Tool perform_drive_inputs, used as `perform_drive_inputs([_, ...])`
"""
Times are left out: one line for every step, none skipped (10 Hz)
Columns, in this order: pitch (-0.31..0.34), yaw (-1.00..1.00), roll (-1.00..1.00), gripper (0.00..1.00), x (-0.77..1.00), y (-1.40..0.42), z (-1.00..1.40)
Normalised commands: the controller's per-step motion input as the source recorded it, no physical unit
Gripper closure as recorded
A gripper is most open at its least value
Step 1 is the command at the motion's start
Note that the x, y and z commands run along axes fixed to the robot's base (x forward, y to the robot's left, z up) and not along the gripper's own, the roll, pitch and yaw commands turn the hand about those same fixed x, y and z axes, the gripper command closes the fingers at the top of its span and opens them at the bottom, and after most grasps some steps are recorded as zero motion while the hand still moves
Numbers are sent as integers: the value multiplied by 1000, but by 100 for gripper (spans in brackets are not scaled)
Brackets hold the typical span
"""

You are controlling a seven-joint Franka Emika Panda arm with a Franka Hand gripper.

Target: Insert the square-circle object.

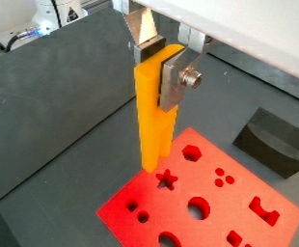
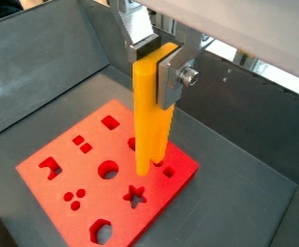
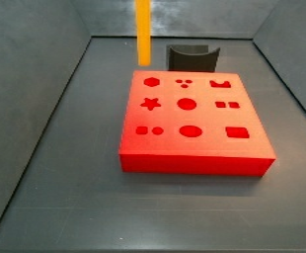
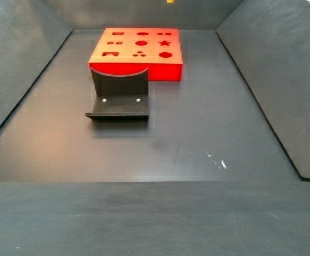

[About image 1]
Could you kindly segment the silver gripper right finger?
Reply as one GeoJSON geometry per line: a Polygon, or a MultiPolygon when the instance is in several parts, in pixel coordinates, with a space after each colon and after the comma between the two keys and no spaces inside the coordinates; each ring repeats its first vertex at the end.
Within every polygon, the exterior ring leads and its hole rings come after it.
{"type": "Polygon", "coordinates": [[[197,71],[197,63],[213,43],[215,39],[204,35],[199,50],[187,46],[163,61],[159,106],[165,112],[181,101],[185,89],[196,89],[200,86],[203,74],[197,71]]]}

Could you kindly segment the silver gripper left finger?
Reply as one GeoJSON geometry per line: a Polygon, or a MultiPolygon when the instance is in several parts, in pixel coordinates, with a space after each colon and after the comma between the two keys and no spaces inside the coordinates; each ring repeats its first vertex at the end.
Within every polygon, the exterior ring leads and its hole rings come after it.
{"type": "Polygon", "coordinates": [[[127,14],[125,22],[133,39],[133,59],[139,65],[165,47],[167,39],[157,34],[149,8],[141,8],[127,14]]]}

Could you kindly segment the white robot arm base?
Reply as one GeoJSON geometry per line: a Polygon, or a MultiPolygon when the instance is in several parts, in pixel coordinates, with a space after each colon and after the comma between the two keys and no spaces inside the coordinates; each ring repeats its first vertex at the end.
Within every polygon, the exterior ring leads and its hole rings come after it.
{"type": "Polygon", "coordinates": [[[88,15],[80,0],[34,0],[36,13],[28,23],[0,34],[0,48],[9,52],[88,15]]]}

